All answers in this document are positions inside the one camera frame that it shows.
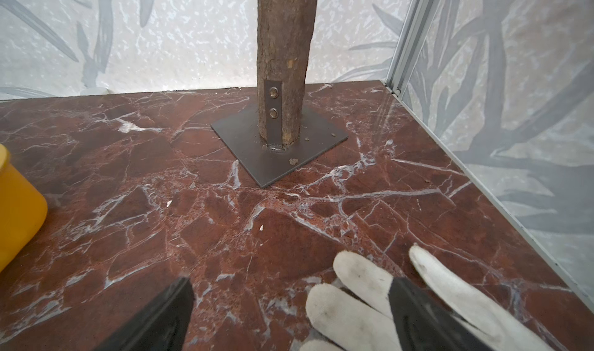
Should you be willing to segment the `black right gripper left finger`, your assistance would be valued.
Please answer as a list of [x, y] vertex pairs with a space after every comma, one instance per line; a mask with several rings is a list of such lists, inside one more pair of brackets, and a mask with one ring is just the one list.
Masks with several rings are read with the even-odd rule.
[[177, 278], [97, 350], [181, 350], [195, 295], [189, 278]]

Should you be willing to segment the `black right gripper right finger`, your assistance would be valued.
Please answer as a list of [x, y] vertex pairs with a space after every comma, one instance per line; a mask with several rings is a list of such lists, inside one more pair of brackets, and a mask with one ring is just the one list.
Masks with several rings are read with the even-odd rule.
[[403, 350], [490, 349], [406, 278], [392, 281], [388, 300]]

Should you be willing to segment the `yellow plastic storage box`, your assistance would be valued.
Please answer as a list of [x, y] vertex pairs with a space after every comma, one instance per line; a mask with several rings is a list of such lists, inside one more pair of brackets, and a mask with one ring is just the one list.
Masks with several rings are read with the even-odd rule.
[[1, 269], [5, 269], [44, 224], [48, 205], [43, 195], [11, 163], [1, 146]]

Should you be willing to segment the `white cotton work glove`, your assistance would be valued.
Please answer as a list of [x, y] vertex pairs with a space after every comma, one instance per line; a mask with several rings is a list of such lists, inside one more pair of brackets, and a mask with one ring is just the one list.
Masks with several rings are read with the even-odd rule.
[[[466, 283], [427, 250], [414, 245], [409, 258], [425, 284], [445, 302], [458, 323], [489, 350], [548, 350], [549, 345], [494, 300]], [[403, 350], [391, 313], [388, 292], [395, 279], [356, 253], [342, 251], [334, 271], [345, 285], [317, 284], [306, 300], [306, 315], [324, 340], [310, 340], [303, 350]]]

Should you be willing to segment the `artificial cherry blossom tree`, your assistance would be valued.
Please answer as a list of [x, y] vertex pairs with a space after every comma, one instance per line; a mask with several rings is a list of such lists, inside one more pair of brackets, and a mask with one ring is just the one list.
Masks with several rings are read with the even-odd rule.
[[266, 81], [281, 83], [276, 98], [281, 109], [274, 121], [282, 125], [282, 144], [299, 138], [316, 7], [317, 0], [258, 0], [258, 130], [266, 141], [270, 114], [265, 100], [271, 96]]

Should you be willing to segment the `dark metal tree base plate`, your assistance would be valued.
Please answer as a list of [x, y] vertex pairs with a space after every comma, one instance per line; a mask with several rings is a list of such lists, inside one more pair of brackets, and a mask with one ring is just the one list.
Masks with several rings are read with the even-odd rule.
[[258, 106], [248, 105], [211, 125], [261, 188], [284, 178], [348, 139], [345, 131], [304, 106], [299, 139], [287, 148], [266, 144], [258, 131]]

